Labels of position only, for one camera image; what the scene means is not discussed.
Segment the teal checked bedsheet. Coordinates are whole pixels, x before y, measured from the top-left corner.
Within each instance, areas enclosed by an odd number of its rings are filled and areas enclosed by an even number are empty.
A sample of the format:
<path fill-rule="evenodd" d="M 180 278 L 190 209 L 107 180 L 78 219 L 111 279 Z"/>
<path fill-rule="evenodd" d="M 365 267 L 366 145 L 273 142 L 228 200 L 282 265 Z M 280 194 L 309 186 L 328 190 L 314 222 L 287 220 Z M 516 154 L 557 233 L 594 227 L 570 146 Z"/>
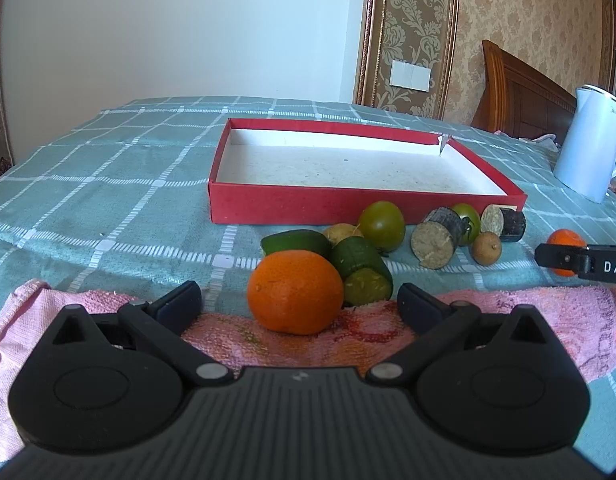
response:
<path fill-rule="evenodd" d="M 265 98 L 168 98 L 103 110 L 38 148 L 0 177 L 0 466 L 22 442 L 8 413 L 10 377 L 34 344 L 5 338 L 10 326 L 44 329 L 64 302 L 88 290 L 105 304 L 152 300 L 193 280 L 207 306 L 244 315 L 245 289 L 268 234 L 264 226 L 217 226 L 207 182 L 225 123 L 236 118 L 349 122 L 448 133 L 503 172 L 527 196 L 527 229 L 493 266 L 459 249 L 443 269 L 419 266 L 408 246 L 388 257 L 397 283 L 463 296 L 560 286 L 536 265 L 536 246 L 559 229 L 616 245 L 616 197 L 594 204 L 553 177 L 555 154 L 538 144 L 463 125 L 358 105 Z"/>

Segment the small brown longan fruit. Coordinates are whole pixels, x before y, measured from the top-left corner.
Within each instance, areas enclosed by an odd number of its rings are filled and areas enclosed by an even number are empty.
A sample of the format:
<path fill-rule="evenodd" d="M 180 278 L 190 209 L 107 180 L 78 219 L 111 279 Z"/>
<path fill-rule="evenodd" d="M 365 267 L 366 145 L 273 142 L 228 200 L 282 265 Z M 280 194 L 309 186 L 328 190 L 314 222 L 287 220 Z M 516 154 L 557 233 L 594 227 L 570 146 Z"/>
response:
<path fill-rule="evenodd" d="M 472 258 L 480 266 L 492 266 L 502 255 L 500 237 L 492 232 L 480 233 L 472 243 Z"/>

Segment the white wall switch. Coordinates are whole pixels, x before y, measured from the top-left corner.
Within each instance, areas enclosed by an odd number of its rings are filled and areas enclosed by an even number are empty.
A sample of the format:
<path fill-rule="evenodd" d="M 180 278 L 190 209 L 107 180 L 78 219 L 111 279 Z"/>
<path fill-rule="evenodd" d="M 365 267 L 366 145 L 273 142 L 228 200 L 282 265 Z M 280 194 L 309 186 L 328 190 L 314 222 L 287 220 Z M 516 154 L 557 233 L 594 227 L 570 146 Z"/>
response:
<path fill-rule="evenodd" d="M 389 84 L 393 87 L 428 92 L 431 70 L 428 67 L 393 60 L 391 62 Z"/>

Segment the small dark sugarcane piece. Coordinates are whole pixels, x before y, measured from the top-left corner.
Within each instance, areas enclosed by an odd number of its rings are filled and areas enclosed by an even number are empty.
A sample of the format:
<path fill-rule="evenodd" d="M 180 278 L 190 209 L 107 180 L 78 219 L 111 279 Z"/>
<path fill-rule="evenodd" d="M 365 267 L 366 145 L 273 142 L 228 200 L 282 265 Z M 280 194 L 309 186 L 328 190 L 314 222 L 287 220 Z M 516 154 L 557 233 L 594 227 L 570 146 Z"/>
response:
<path fill-rule="evenodd" d="M 495 234 L 504 243 L 519 242 L 526 232 L 526 216 L 520 210 L 489 205 L 480 217 L 480 232 Z"/>

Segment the large orange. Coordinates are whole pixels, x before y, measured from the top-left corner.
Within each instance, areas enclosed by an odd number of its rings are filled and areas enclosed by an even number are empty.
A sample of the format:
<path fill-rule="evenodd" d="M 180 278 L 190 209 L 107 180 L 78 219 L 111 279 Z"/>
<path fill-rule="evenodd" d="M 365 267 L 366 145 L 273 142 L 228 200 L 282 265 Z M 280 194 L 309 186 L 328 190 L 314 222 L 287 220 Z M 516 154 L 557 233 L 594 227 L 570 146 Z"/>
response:
<path fill-rule="evenodd" d="M 267 330 L 313 335 L 339 315 L 344 283 L 332 263 L 315 252 L 273 252 L 250 275 L 247 304 Z"/>

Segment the small green tomato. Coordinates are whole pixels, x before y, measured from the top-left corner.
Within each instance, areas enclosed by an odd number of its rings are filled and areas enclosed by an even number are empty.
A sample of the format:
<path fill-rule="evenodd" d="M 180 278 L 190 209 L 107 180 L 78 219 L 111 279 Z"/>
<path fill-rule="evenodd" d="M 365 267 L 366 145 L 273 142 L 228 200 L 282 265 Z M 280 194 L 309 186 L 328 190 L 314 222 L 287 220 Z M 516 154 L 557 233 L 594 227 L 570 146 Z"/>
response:
<path fill-rule="evenodd" d="M 457 245 L 468 246 L 474 243 L 480 234 L 480 216 L 477 210 L 465 203 L 456 204 L 451 210 L 451 233 L 457 239 Z"/>

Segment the small orange mandarin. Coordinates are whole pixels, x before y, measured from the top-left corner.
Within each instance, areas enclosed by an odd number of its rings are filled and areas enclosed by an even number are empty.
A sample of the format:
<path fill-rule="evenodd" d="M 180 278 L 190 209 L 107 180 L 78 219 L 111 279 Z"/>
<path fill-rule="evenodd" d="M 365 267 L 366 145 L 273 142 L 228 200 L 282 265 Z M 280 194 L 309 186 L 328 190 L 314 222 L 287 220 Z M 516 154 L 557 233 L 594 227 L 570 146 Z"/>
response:
<path fill-rule="evenodd" d="M 547 239 L 547 244 L 550 245 L 564 245 L 564 246 L 572 246 L 572 247 L 585 247 L 586 241 L 585 239 L 576 231 L 568 230 L 568 229 L 559 229 L 554 231 Z M 559 270 L 553 269 L 553 272 L 556 275 L 562 276 L 563 278 L 571 278 L 574 276 L 574 273 L 569 270 Z"/>

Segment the white electric kettle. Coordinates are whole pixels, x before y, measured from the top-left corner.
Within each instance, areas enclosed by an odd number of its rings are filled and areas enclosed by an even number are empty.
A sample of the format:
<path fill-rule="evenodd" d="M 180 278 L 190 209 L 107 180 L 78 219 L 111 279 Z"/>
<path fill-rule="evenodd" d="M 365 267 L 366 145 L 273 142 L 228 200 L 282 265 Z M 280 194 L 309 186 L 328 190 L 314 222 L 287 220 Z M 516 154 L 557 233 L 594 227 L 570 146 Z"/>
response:
<path fill-rule="evenodd" d="M 616 97 L 584 84 L 560 149 L 554 176 L 593 203 L 601 203 L 616 177 Z"/>

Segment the large green tomato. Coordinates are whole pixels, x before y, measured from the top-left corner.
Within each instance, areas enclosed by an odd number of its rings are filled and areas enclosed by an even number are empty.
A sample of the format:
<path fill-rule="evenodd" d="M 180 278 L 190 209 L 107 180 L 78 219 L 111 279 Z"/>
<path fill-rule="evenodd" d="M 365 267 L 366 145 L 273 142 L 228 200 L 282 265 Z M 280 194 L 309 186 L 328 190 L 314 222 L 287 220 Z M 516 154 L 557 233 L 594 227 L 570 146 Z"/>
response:
<path fill-rule="evenodd" d="M 405 236 L 403 214 L 395 204 L 387 200 L 367 206 L 360 214 L 358 227 L 378 252 L 393 252 Z"/>

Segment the brown kiwi-like fruit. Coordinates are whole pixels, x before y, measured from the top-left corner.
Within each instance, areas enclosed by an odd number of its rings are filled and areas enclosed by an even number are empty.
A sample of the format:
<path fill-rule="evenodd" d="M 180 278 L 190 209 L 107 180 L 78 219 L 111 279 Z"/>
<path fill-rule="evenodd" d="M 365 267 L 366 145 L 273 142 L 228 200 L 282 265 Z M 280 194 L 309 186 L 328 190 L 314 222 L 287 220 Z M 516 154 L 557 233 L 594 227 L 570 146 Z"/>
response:
<path fill-rule="evenodd" d="M 343 240 L 347 240 L 349 237 L 362 237 L 358 226 L 354 226 L 350 223 L 336 223 L 332 226 L 328 226 L 322 234 L 327 238 L 332 246 L 336 246 Z"/>

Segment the wooden headboard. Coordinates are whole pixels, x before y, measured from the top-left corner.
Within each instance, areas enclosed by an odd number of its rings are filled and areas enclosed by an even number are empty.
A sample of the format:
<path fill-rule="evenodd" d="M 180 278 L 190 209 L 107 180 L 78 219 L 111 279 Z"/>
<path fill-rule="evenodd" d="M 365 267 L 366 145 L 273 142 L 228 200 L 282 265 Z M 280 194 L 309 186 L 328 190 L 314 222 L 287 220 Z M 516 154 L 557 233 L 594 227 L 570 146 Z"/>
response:
<path fill-rule="evenodd" d="M 576 111 L 576 98 L 494 42 L 483 40 L 482 50 L 486 89 L 472 126 L 502 131 L 517 139 L 536 139 L 550 133 L 555 134 L 557 144 L 562 144 Z"/>

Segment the green cucumber end piece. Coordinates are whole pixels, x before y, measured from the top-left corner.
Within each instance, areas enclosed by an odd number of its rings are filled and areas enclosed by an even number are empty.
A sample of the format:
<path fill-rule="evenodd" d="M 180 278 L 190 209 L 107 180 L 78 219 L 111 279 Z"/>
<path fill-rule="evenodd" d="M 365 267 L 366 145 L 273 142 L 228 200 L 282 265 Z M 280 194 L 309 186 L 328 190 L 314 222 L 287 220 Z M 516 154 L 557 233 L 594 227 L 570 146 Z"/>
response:
<path fill-rule="evenodd" d="M 325 235 L 312 230 L 289 230 L 264 237 L 260 241 L 263 253 L 268 256 L 285 250 L 306 250 L 329 258 L 332 244 Z"/>

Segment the red shallow cardboard box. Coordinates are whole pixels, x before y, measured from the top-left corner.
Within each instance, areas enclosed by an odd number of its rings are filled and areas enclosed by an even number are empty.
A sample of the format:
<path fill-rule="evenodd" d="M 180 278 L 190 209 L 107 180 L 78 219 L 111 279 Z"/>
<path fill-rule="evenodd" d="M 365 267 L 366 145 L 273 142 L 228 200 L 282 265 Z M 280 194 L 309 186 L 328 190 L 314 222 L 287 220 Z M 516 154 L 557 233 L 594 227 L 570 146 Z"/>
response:
<path fill-rule="evenodd" d="M 209 180 L 217 224 L 325 226 L 387 200 L 408 224 L 459 203 L 524 208 L 526 193 L 449 134 L 294 119 L 227 121 Z"/>

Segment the pink towel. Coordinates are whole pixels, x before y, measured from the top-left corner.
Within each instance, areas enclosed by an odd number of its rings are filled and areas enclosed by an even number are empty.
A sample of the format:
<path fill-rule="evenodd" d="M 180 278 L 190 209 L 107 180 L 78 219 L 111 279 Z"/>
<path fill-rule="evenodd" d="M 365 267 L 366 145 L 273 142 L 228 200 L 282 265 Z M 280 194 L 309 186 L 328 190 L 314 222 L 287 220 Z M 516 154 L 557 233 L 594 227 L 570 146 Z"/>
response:
<path fill-rule="evenodd" d="M 351 366 L 197 386 L 139 350 L 118 310 L 69 304 L 43 333 L 9 392 L 24 445 L 1 479 L 603 477 L 574 446 L 588 386 L 531 304 L 481 311 L 403 386 Z"/>

